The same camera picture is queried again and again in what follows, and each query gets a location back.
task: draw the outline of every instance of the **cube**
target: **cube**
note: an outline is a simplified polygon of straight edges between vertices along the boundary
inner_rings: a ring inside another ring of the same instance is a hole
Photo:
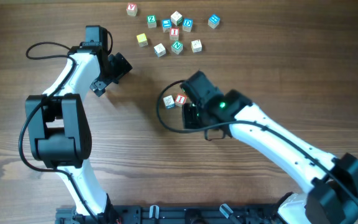
[[[210,27],[212,27],[213,29],[215,29],[218,25],[219,25],[219,21],[221,20],[221,18],[219,18],[217,15],[213,14],[209,19],[208,19],[208,25]]]
[[[147,42],[146,34],[139,34],[136,36],[139,46],[144,47],[147,46],[149,43]]]
[[[176,26],[179,26],[179,24],[181,23],[182,20],[183,20],[183,16],[181,16],[181,14],[178,11],[174,12],[171,15],[171,21]]]
[[[193,50],[193,53],[200,52],[203,49],[203,46],[201,45],[201,41],[200,40],[191,41],[191,49]]]
[[[175,99],[175,105],[182,107],[186,103],[187,96],[178,94]]]
[[[127,14],[130,16],[136,16],[137,14],[137,5],[134,3],[128,3],[127,5]]]
[[[155,15],[147,16],[147,26],[149,28],[157,27],[157,20],[155,19]]]
[[[161,57],[167,53],[165,50],[165,47],[162,44],[158,44],[154,47],[154,52],[157,55],[157,57]]]
[[[166,96],[162,100],[164,101],[166,109],[175,107],[175,102],[173,101],[172,96]]]
[[[192,27],[193,27],[193,20],[186,18],[186,19],[183,21],[183,31],[190,32]]]
[[[161,24],[162,24],[162,32],[169,32],[169,30],[172,28],[170,19],[163,19],[161,21]]]
[[[169,39],[179,40],[179,29],[178,28],[171,28],[171,30],[169,32]]]
[[[183,43],[175,41],[171,46],[171,50],[176,54],[180,54],[180,52],[183,50]]]

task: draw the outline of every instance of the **wooden surface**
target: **wooden surface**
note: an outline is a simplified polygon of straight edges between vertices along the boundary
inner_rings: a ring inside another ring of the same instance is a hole
[[[52,223],[56,208],[74,204],[57,175],[22,164],[17,138],[25,99],[49,87],[65,64],[28,60],[26,49],[41,41],[78,45],[90,24],[110,30],[113,53],[134,67],[101,98],[89,93],[85,101],[90,159],[115,205],[242,205],[299,192],[275,164],[235,139],[207,142],[161,127],[157,95],[198,69],[316,147],[358,157],[358,1],[322,2],[142,1],[137,17],[127,16],[126,2],[0,6],[0,223]],[[160,22],[174,11],[194,20],[192,32],[180,32],[181,55],[172,53],[160,25],[148,29],[145,20],[155,14]],[[214,13],[221,17],[215,30],[207,25]],[[136,35],[144,32],[149,46],[140,48]],[[191,52],[196,39],[199,54]],[[153,51],[159,43],[167,48],[161,58]],[[57,53],[65,52],[42,47],[33,55]],[[178,108],[162,113],[180,127]],[[25,150],[31,158],[27,137]]]

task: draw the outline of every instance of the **wood grain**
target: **wood grain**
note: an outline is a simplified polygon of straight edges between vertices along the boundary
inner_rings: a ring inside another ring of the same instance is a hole
[[[234,88],[275,121],[325,151],[358,157],[358,1],[139,1],[129,17],[126,2],[0,5],[0,223],[52,223],[55,209],[73,205],[54,174],[32,172],[20,161],[17,138],[24,101],[60,74],[64,61],[31,61],[36,42],[78,45],[85,26],[112,32],[113,52],[134,69],[98,98],[88,94],[85,111],[93,135],[91,161],[116,205],[245,204],[275,202],[296,183],[255,149],[234,139],[206,142],[202,134],[169,133],[158,123],[155,101],[169,83],[198,69],[222,91]],[[181,55],[162,28],[148,29],[180,11],[194,21],[181,33]],[[221,17],[217,29],[207,25]],[[146,33],[140,48],[136,35]],[[201,39],[203,51],[191,52]],[[167,55],[157,58],[162,43]],[[41,47],[34,55],[64,53]],[[170,93],[180,92],[179,88]],[[180,110],[162,111],[180,127]],[[27,157],[28,139],[25,139]],[[42,163],[31,160],[34,164]]]

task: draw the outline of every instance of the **black metal base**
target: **black metal base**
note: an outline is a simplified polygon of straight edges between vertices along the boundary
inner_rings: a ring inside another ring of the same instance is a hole
[[[231,207],[233,216],[243,224],[283,223],[275,212],[277,204],[257,204]],[[110,224],[233,224],[219,207],[160,207],[158,218],[150,218],[150,207],[114,206],[121,219]],[[81,224],[75,218],[75,207],[57,209],[55,224]],[[87,218],[86,224],[94,224]]]

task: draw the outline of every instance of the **toy block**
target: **toy block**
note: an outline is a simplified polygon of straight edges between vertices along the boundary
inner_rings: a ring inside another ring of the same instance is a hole
[[[154,52],[157,55],[157,57],[161,57],[167,53],[165,50],[165,47],[162,44],[158,44],[154,47]]]
[[[182,107],[186,103],[187,96],[178,94],[175,99],[175,105]]]
[[[212,27],[213,29],[215,29],[218,25],[219,25],[219,21],[221,20],[221,18],[219,18],[217,15],[213,14],[209,19],[208,19],[208,25],[210,27]]]
[[[169,39],[179,40],[179,29],[178,28],[171,28],[171,30],[169,32]]]
[[[161,21],[161,24],[162,24],[162,32],[169,32],[169,30],[172,28],[170,19],[163,19]]]
[[[157,20],[155,15],[147,16],[147,26],[149,28],[156,28],[157,27]]]
[[[200,40],[191,41],[191,49],[193,50],[193,53],[200,52],[203,49],[203,46],[201,45],[201,41]]]
[[[181,16],[181,14],[178,11],[174,12],[171,15],[171,21],[176,26],[179,26],[179,24],[181,23],[182,20],[183,20],[183,16]]]
[[[193,27],[192,19],[185,19],[183,21],[183,31],[191,32],[191,28]]]
[[[146,34],[139,34],[136,36],[137,37],[137,41],[139,43],[139,46],[144,47],[146,45],[148,45],[149,43],[147,42],[147,37]]]
[[[172,96],[166,96],[162,100],[164,101],[166,109],[175,107],[175,102],[173,101]]]
[[[176,54],[180,54],[180,52],[183,50],[183,43],[175,41],[171,46],[171,50]]]
[[[134,3],[128,3],[127,5],[127,14],[130,16],[136,16],[137,14],[137,5]]]

